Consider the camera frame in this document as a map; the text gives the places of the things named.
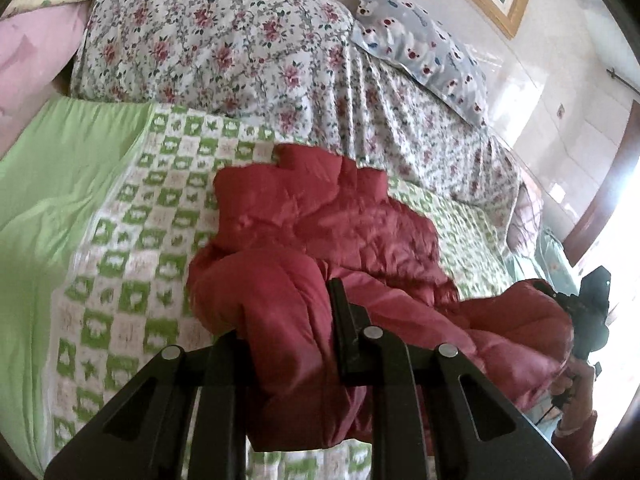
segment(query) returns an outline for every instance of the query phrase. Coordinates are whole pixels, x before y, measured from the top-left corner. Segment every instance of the metal bolt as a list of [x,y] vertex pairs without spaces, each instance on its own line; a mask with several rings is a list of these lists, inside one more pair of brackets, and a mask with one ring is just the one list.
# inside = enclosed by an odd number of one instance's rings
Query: metal bolt
[[362,331],[364,337],[367,339],[380,339],[383,335],[383,330],[379,326],[367,326],[366,329]]
[[162,350],[162,359],[172,361],[180,357],[180,347],[176,345],[167,346]]
[[438,352],[444,357],[455,357],[458,355],[458,349],[451,343],[444,343],[438,347]]

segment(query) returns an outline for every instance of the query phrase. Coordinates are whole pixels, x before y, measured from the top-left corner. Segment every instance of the person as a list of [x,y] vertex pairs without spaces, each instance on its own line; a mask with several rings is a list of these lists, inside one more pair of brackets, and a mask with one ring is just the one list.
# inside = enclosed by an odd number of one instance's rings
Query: person
[[598,418],[598,413],[593,409],[594,381],[594,368],[572,356],[565,372],[550,388],[552,395],[559,395],[567,390],[572,393],[562,407],[562,418],[551,443],[567,460],[574,477],[593,461],[593,431]]

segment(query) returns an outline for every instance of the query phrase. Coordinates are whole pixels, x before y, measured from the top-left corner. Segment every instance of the wooden door frame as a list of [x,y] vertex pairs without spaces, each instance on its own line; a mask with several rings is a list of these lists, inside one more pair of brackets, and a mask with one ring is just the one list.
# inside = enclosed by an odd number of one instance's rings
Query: wooden door frame
[[587,211],[565,238],[564,252],[574,266],[589,250],[613,215],[640,158],[640,103],[631,106],[625,133],[600,189]]

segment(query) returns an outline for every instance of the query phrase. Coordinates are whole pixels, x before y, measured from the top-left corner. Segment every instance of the red down jacket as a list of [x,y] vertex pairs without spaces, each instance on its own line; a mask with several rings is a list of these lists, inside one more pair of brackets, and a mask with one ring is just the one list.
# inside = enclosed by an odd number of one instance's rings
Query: red down jacket
[[459,301],[438,266],[433,223],[390,199],[386,174],[319,148],[276,147],[277,166],[218,172],[218,234],[194,258],[194,314],[214,334],[238,330],[260,384],[247,433],[257,450],[370,442],[365,387],[340,385],[325,281],[341,278],[376,325],[425,348],[460,348],[519,408],[559,373],[572,325],[520,282],[497,298]]

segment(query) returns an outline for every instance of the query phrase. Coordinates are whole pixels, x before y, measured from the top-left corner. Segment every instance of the black camera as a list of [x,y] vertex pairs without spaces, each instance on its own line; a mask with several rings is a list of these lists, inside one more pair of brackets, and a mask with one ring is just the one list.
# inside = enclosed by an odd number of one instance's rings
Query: black camera
[[[609,340],[607,316],[609,315],[609,290],[611,273],[603,266],[587,274],[580,284],[580,294],[570,296],[555,292],[544,282],[535,287],[554,298],[562,309],[569,314],[574,326],[574,349],[572,355],[586,361],[591,352],[600,350]],[[600,373],[600,364],[596,364],[596,374]],[[553,405],[561,408],[568,400],[569,392],[552,398]]]

